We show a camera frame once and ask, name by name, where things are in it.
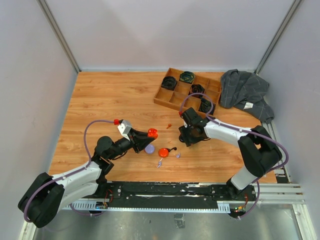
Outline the purple earbud case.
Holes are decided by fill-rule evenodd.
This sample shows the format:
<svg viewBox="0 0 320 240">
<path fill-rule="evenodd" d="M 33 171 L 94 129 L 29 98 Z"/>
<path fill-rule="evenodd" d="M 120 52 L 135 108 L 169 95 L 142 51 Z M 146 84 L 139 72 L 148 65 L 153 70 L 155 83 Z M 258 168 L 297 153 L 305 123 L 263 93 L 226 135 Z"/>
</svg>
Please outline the purple earbud case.
<svg viewBox="0 0 320 240">
<path fill-rule="evenodd" d="M 156 150 L 156 148 L 153 144 L 148 144 L 144 149 L 144 151 L 149 155 L 153 154 L 155 152 L 155 150 Z"/>
</svg>

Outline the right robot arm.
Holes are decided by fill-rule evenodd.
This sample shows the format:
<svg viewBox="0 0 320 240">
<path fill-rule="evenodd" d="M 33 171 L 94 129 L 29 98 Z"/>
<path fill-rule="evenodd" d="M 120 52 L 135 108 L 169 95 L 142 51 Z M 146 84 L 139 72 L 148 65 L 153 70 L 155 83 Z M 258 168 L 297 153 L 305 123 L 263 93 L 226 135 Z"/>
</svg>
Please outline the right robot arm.
<svg viewBox="0 0 320 240">
<path fill-rule="evenodd" d="M 226 182 L 226 193 L 232 200 L 240 199 L 247 186 L 268 173 L 283 157 L 261 125 L 241 128 L 215 118 L 202 118 L 192 107 L 179 115 L 183 119 L 179 140 L 187 147 L 216 139 L 239 148 L 243 167 Z"/>
</svg>

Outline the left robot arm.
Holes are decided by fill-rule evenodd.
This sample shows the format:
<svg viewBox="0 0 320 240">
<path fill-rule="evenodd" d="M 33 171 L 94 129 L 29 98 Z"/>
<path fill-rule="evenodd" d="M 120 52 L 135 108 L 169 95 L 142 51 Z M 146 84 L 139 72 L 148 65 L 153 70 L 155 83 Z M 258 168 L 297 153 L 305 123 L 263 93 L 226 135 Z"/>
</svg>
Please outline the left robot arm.
<svg viewBox="0 0 320 240">
<path fill-rule="evenodd" d="M 25 221 L 43 228 L 67 205 L 86 196 L 103 197 L 107 193 L 106 175 L 114 166 L 112 161 L 130 149 L 140 153 L 157 137 L 154 128 L 147 132 L 131 128 L 117 141 L 109 136 L 100 137 L 85 164 L 60 174 L 39 174 L 18 202 L 18 209 Z"/>
</svg>

